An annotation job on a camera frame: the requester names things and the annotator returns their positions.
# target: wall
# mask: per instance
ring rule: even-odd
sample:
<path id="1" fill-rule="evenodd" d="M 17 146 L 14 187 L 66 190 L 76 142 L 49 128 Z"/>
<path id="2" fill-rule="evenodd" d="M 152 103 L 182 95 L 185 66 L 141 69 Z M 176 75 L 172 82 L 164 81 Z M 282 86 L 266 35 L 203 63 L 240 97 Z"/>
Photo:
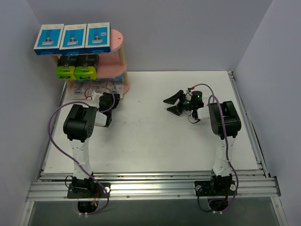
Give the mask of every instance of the wall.
<path id="1" fill-rule="evenodd" d="M 234 70 L 271 0 L 27 0 L 49 23 L 111 22 L 129 71 Z"/>
<path id="2" fill-rule="evenodd" d="M 40 24 L 25 0 L 2 2 L 0 28 L 0 221 L 10 226 L 18 224 L 37 180 L 62 83 L 51 58 L 33 51 Z"/>
<path id="3" fill-rule="evenodd" d="M 274 0 L 235 72 L 291 226 L 301 222 L 300 10 L 300 0 Z"/>

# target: gray floor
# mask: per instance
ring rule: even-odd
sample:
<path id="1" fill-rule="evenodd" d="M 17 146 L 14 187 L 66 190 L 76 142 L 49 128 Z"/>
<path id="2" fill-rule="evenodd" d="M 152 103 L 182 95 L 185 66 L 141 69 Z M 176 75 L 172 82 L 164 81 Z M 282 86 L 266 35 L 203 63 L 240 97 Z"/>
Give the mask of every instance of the gray floor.
<path id="1" fill-rule="evenodd" d="M 79 217 L 75 202 L 36 202 L 30 226 L 204 225 L 277 226 L 270 198 L 238 198 L 224 214 L 202 212 L 197 200 L 111 201 L 102 213 Z"/>

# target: white table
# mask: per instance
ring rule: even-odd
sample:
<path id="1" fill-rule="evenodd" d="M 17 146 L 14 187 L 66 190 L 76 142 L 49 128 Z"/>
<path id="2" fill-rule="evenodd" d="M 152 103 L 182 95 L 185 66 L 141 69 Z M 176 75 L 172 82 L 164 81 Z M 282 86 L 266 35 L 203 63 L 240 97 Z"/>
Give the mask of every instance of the white table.
<path id="1" fill-rule="evenodd" d="M 206 83 L 220 102 L 231 100 L 242 128 L 233 146 L 232 164 L 237 170 L 258 169 L 227 72 L 130 72 L 131 88 L 113 111 L 108 128 L 94 127 L 90 138 L 90 163 L 95 173 L 171 172 L 211 170 L 215 159 L 215 135 L 210 120 L 190 124 L 166 110 L 163 100 L 180 89 Z M 210 90 L 199 86 L 207 104 Z M 63 103 L 73 101 L 67 92 Z M 72 154 L 63 123 L 71 106 L 58 117 L 54 140 Z M 73 162 L 50 146 L 44 174 L 73 173 Z"/>

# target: black and green box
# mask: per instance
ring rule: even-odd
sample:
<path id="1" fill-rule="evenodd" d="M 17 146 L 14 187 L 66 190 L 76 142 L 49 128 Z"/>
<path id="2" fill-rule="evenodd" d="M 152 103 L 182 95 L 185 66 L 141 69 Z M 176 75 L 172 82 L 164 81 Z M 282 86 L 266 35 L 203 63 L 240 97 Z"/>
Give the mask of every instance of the black and green box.
<path id="1" fill-rule="evenodd" d="M 61 56 L 57 67 L 56 75 L 59 79 L 76 79 L 74 75 L 77 56 Z"/>
<path id="2" fill-rule="evenodd" d="M 79 55 L 74 75 L 76 79 L 96 79 L 99 55 Z"/>

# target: blue and white box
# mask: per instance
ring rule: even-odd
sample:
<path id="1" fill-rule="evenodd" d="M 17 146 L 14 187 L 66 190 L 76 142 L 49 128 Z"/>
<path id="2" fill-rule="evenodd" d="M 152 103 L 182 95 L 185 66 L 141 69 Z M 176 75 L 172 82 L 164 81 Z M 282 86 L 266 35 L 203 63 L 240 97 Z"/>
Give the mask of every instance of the blue and white box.
<path id="1" fill-rule="evenodd" d="M 60 52 L 62 55 L 77 56 L 84 54 L 87 24 L 65 25 Z"/>
<path id="2" fill-rule="evenodd" d="M 64 24 L 43 24 L 34 51 L 37 55 L 59 54 Z"/>
<path id="3" fill-rule="evenodd" d="M 110 23 L 94 23 L 87 25 L 85 44 L 86 53 L 111 52 L 111 26 Z"/>

